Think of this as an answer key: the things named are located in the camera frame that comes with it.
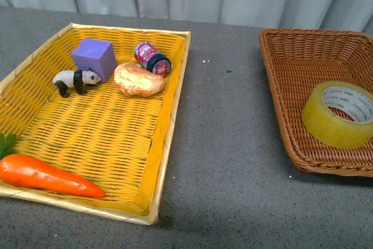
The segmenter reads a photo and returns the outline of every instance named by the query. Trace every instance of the packing tape roll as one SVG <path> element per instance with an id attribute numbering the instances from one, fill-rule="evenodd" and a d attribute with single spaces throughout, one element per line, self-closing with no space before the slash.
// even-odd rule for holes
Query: packing tape roll
<path id="1" fill-rule="evenodd" d="M 334 114 L 339 109 L 354 121 Z M 316 85 L 302 110 L 302 121 L 310 134 L 339 149 L 357 149 L 373 137 L 373 94 L 346 82 Z"/>

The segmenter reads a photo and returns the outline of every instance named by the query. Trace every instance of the bread roll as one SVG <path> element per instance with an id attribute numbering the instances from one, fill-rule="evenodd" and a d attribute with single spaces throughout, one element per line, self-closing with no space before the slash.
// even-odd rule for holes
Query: bread roll
<path id="1" fill-rule="evenodd" d="M 164 78 L 153 74 L 139 64 L 124 63 L 116 67 L 114 82 L 125 94 L 151 96 L 160 92 L 164 87 Z"/>

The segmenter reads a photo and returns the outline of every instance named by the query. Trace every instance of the gray countertop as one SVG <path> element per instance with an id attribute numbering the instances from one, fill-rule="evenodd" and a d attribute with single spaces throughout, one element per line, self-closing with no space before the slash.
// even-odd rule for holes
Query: gray countertop
<path id="1" fill-rule="evenodd" d="M 0 80 L 71 22 L 192 34 L 158 223 L 0 197 L 0 248 L 372 248 L 373 179 L 294 170 L 262 29 L 5 7 L 0 19 Z"/>

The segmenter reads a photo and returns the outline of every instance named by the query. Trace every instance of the carrot leaves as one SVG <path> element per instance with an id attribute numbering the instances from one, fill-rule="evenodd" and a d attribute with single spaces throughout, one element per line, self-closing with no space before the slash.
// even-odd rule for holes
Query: carrot leaves
<path id="1" fill-rule="evenodd" d="M 17 150 L 12 149 L 12 146 L 17 139 L 17 135 L 9 134 L 7 137 L 0 133 L 0 160 L 10 154 L 18 153 Z"/>

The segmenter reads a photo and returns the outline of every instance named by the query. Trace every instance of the woven texture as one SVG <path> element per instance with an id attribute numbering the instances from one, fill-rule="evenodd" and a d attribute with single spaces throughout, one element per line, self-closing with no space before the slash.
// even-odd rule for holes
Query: woven texture
<path id="1" fill-rule="evenodd" d="M 133 52 L 150 41 L 172 62 L 165 88 L 152 97 L 126 96 L 113 81 L 69 89 L 62 98 L 53 77 L 74 69 L 71 52 L 84 38 L 112 42 L 119 64 L 135 62 Z M 104 199 L 79 198 L 34 190 L 46 198 L 81 202 L 147 215 L 154 197 L 164 140 L 180 77 L 185 37 L 132 30 L 70 29 L 53 41 L 3 91 L 0 131 L 16 133 L 15 149 L 83 176 L 101 187 Z M 1 186 L 8 186 L 0 181 Z"/>
<path id="2" fill-rule="evenodd" d="M 373 177 L 373 139 L 359 149 L 336 149 L 309 134 L 301 120 L 319 83 L 339 80 L 373 93 L 372 38 L 351 31 L 267 29 L 259 42 L 281 135 L 295 168 Z"/>

